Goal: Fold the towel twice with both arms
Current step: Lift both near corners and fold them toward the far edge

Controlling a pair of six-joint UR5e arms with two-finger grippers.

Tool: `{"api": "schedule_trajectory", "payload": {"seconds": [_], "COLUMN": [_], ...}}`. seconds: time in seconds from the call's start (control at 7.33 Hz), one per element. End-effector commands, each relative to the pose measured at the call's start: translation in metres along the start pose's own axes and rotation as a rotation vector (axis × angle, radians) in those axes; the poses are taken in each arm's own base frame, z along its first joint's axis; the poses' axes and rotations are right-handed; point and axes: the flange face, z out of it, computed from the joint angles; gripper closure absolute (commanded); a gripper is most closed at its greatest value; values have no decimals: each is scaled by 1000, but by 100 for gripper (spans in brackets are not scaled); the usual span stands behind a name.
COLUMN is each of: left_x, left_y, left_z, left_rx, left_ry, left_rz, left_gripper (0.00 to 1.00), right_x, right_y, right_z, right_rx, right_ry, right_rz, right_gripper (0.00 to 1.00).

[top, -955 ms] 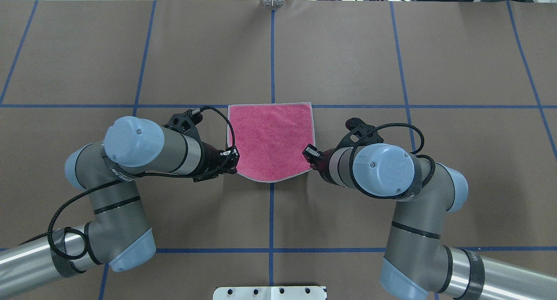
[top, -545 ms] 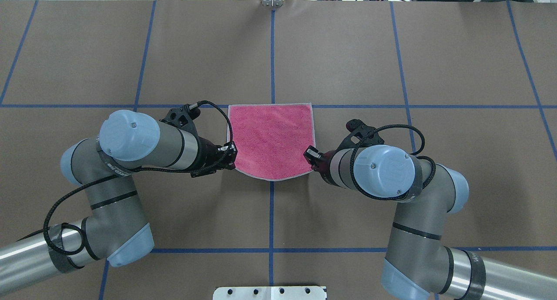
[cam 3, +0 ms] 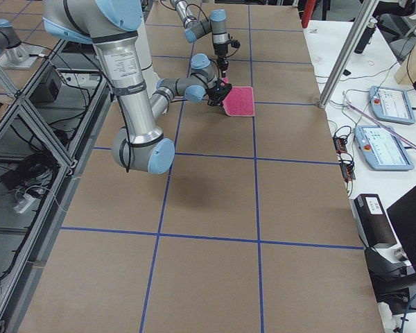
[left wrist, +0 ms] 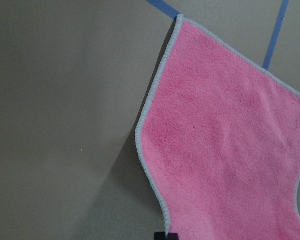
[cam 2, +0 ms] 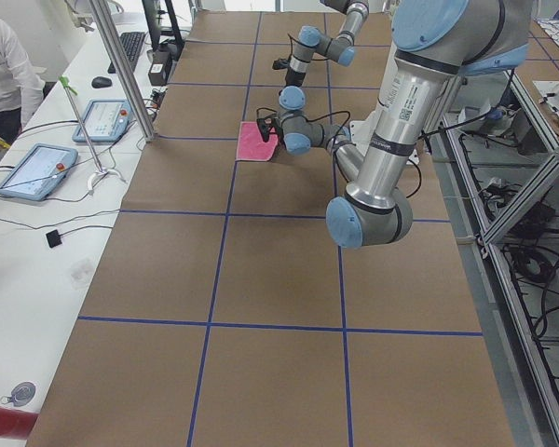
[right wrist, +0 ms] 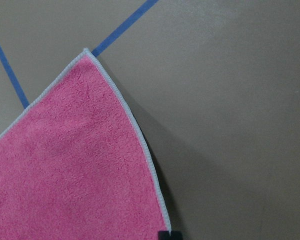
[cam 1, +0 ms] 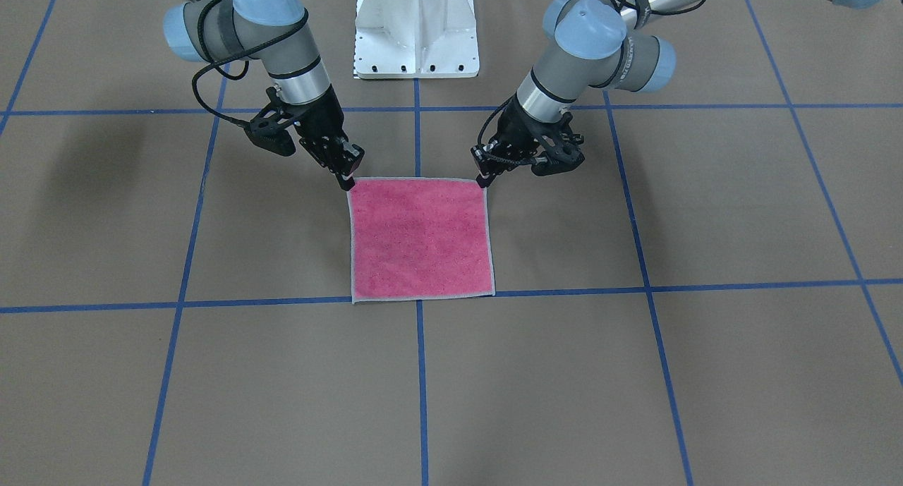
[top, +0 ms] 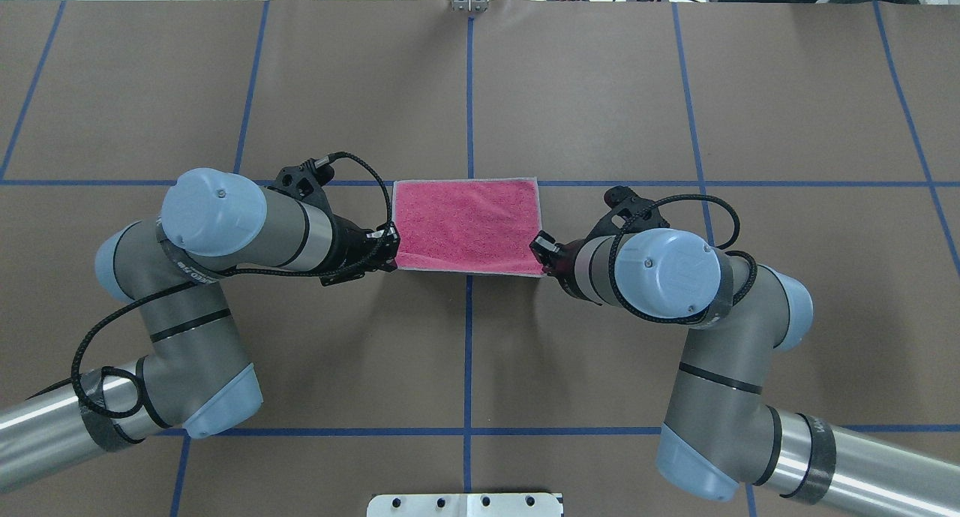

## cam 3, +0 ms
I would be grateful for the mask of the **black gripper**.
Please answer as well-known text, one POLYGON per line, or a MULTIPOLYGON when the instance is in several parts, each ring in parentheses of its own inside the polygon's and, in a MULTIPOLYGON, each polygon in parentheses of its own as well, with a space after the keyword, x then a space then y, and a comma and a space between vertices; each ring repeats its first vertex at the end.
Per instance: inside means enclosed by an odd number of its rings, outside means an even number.
POLYGON ((232 90, 232 84, 224 81, 217 81, 216 84, 206 90, 208 96, 207 105, 223 106, 223 101, 232 90))
POLYGON ((229 67, 229 62, 227 60, 227 56, 225 54, 217 55, 216 64, 220 71, 220 75, 222 78, 227 76, 227 70, 229 67))

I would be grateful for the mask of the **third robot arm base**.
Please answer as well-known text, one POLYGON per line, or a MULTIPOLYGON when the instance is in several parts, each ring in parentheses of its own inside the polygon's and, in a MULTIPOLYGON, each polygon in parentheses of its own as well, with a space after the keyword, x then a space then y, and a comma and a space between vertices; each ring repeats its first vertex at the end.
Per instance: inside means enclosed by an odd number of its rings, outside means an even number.
POLYGON ((0 65, 4 69, 30 69, 39 56, 44 56, 43 46, 24 44, 12 24, 0 19, 0 65))

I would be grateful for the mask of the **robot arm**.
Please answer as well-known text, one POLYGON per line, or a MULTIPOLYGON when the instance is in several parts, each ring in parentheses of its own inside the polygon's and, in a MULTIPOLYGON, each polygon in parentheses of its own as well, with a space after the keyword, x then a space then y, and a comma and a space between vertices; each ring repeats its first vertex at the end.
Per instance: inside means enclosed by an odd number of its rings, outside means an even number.
POLYGON ((187 1, 170 1, 170 4, 183 23, 184 35, 188 42, 194 43, 201 37, 211 34, 214 53, 217 57, 216 64, 220 69, 221 77, 225 78, 229 67, 227 60, 229 45, 232 46, 235 43, 235 40, 227 32, 227 15, 225 10, 213 10, 209 18, 198 21, 189 9, 190 4, 187 1))
POLYGON ((169 170, 175 146, 155 123, 173 99, 182 96, 222 106, 232 90, 203 53, 191 58, 186 78, 164 78, 149 94, 136 43, 144 21, 140 1, 45 1, 45 30, 58 38, 93 46, 125 126, 114 139, 112 155, 126 170, 162 174, 169 170))

